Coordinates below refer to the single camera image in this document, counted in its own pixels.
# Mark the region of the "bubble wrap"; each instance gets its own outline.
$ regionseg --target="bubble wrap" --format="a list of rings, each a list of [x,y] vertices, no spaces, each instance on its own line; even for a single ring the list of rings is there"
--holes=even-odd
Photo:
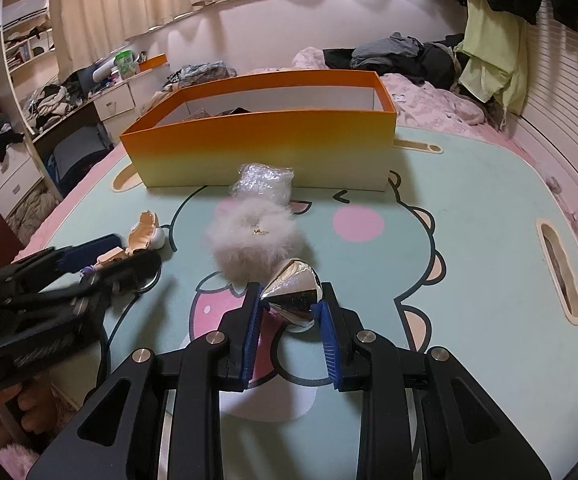
[[[245,199],[259,197],[278,205],[289,205],[293,171],[290,168],[273,168],[264,164],[244,164],[240,179],[231,186],[232,196]]]

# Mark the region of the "orange box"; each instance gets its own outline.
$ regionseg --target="orange box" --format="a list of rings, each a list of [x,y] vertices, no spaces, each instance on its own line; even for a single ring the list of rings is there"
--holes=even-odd
[[[251,113],[214,117],[237,107]],[[147,187],[230,186],[261,162],[293,168],[295,186],[384,190],[395,124],[374,72],[299,70],[180,89],[120,140]]]
[[[146,61],[140,63],[140,72],[144,72],[145,70],[150,70],[152,68],[156,68],[157,66],[164,65],[167,62],[167,54],[160,54],[156,57],[151,57]]]

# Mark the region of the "blue gripper pad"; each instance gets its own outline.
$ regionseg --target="blue gripper pad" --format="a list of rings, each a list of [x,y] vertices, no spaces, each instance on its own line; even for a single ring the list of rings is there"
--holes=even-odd
[[[253,368],[256,363],[256,351],[258,351],[258,340],[260,339],[260,328],[262,325],[263,302],[260,301],[261,287],[257,285],[256,299],[249,315],[249,327],[242,349],[242,372],[240,380],[246,388],[253,378]]]
[[[327,372],[333,382],[333,387],[340,388],[342,372],[340,370],[340,347],[336,331],[333,328],[333,320],[329,311],[329,305],[325,300],[311,306],[313,318],[320,326],[320,339],[322,339],[322,348],[325,352],[325,362],[327,363]]]

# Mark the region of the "pink cheek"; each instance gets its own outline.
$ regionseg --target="pink cheek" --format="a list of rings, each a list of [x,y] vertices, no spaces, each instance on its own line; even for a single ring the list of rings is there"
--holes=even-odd
[[[238,205],[238,202],[233,197],[228,196],[227,198],[223,198],[220,202],[217,203],[215,209],[213,210],[213,216],[220,216],[225,214],[226,212],[231,211]]]
[[[195,302],[193,337],[218,330],[223,314],[242,306],[244,296],[237,298],[230,289],[220,292],[201,292]]]
[[[274,365],[271,362],[271,344],[274,341],[275,333],[280,330],[281,326],[282,323],[275,317],[270,316],[266,311],[263,313],[252,381],[257,381],[274,370]]]
[[[384,230],[384,219],[374,209],[362,205],[346,205],[333,216],[333,228],[348,242],[368,242]]]

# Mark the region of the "white fluffy pom pom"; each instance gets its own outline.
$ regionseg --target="white fluffy pom pom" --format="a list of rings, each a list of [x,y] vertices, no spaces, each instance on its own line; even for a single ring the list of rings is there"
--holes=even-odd
[[[266,283],[274,267],[298,256],[304,243],[291,209],[261,198],[247,198],[215,218],[207,238],[218,268],[237,283]]]

